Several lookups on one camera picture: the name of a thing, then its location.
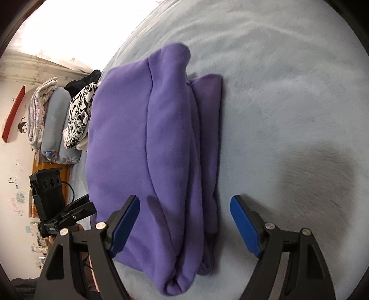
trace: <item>black fabric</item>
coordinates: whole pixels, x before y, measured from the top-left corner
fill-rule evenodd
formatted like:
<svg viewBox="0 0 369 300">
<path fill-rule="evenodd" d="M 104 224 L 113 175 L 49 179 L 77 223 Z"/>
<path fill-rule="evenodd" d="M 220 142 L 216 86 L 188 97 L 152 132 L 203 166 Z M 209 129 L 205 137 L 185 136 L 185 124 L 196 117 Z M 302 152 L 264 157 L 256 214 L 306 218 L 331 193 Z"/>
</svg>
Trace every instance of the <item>black fabric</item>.
<svg viewBox="0 0 369 300">
<path fill-rule="evenodd" d="M 369 1 L 325 0 L 354 31 L 365 51 L 369 54 Z"/>
<path fill-rule="evenodd" d="M 359 284 L 347 300 L 368 300 L 369 298 L 369 268 L 364 273 Z"/>
<path fill-rule="evenodd" d="M 81 80 L 73 80 L 68 83 L 64 89 L 66 89 L 70 96 L 74 98 L 82 89 L 93 82 L 97 83 L 101 77 L 101 72 L 99 70 L 94 70 L 90 75 L 82 78 Z"/>
<path fill-rule="evenodd" d="M 0 299 L 22 300 L 0 264 Z"/>
<path fill-rule="evenodd" d="M 15 278 L 11 281 L 17 293 L 23 300 L 33 300 L 36 293 L 36 286 L 38 278 L 35 279 L 21 279 Z"/>
<path fill-rule="evenodd" d="M 101 295 L 98 292 L 88 292 L 87 295 L 89 300 L 101 300 Z"/>
</svg>

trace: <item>bed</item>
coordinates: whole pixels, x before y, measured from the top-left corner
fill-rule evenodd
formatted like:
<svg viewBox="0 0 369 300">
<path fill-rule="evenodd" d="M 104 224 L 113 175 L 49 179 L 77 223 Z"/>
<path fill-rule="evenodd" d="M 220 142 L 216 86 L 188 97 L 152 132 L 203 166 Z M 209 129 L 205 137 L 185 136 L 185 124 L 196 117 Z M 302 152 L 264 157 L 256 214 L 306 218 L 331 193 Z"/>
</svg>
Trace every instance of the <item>bed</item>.
<svg viewBox="0 0 369 300">
<path fill-rule="evenodd" d="M 369 265 L 369 57 L 358 37 L 323 0 L 167 0 L 101 80 L 177 41 L 191 50 L 189 76 L 219 73 L 224 86 L 215 270 L 174 299 L 239 299 L 256 258 L 229 213 L 235 194 L 282 229 L 310 228 L 337 299 L 361 299 Z M 72 168 L 76 197 L 87 193 L 86 155 Z M 164 298 L 144 274 L 116 267 L 134 298 Z"/>
</svg>

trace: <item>clothing pile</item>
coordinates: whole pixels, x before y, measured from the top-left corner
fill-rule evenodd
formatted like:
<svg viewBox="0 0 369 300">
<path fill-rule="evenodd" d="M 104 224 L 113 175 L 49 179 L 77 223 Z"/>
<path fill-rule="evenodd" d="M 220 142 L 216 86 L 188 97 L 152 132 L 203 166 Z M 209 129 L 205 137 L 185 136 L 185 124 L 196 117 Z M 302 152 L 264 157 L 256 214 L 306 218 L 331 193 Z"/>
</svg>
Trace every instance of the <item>clothing pile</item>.
<svg viewBox="0 0 369 300">
<path fill-rule="evenodd" d="M 222 77 L 188 80 L 190 51 L 171 44 L 110 70 L 94 97 L 86 179 L 95 222 L 129 195 L 140 213 L 115 259 L 164 295 L 184 293 L 213 268 Z"/>
<path fill-rule="evenodd" d="M 88 122 L 99 70 L 65 88 L 51 78 L 33 94 L 28 106 L 28 139 L 38 161 L 74 164 L 87 149 Z"/>
<path fill-rule="evenodd" d="M 56 77 L 47 80 L 36 89 L 28 105 L 28 141 L 30 142 L 32 150 L 36 152 L 40 149 L 42 137 L 44 135 L 44 105 L 57 87 L 58 80 Z"/>
<path fill-rule="evenodd" d="M 86 85 L 70 102 L 68 127 L 63 131 L 64 147 L 87 151 L 87 132 L 97 84 Z"/>
</svg>

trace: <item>purple cloth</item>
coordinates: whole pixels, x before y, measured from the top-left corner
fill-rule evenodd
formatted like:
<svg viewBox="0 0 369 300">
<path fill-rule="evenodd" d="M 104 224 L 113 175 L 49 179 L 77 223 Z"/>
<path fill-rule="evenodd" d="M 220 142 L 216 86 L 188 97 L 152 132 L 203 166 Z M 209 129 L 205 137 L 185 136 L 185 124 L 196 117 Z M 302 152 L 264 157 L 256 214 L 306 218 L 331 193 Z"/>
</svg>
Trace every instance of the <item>purple cloth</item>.
<svg viewBox="0 0 369 300">
<path fill-rule="evenodd" d="M 141 210 L 116 260 L 165 295 L 213 267 L 218 230 L 220 75 L 188 81 L 189 49 L 171 44 L 108 72 L 93 101 L 86 179 L 106 221 L 130 194 Z"/>
</svg>

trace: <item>white wall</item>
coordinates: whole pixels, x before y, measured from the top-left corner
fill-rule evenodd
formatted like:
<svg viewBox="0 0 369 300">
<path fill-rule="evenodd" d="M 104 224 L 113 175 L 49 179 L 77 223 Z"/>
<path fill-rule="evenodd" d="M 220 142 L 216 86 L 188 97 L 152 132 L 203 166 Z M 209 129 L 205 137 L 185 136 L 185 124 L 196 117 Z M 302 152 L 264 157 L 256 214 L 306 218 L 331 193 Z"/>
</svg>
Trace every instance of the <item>white wall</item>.
<svg viewBox="0 0 369 300">
<path fill-rule="evenodd" d="M 3 133 L 6 118 L 23 84 L 0 80 L 0 122 Z M 27 85 L 26 92 L 34 86 Z M 15 116 L 8 143 L 0 140 L 0 263 L 10 279 L 35 278 L 39 253 L 32 253 L 36 238 L 26 233 L 26 226 L 34 219 L 28 217 L 29 176 L 34 153 L 28 144 L 27 133 L 20 133 L 17 125 L 27 118 L 27 93 Z"/>
<path fill-rule="evenodd" d="M 26 95 L 13 121 L 8 143 L 0 139 L 0 263 L 10 279 L 35 278 L 40 269 L 38 253 L 31 252 L 37 240 L 26 232 L 36 221 L 28 217 L 28 198 L 34 152 L 27 132 L 18 131 L 18 124 L 28 121 L 28 103 L 36 86 L 50 77 L 58 77 L 59 86 L 81 79 L 86 74 L 69 70 L 46 60 L 18 52 L 7 52 L 0 59 L 0 135 L 5 121 L 22 86 Z"/>
</svg>

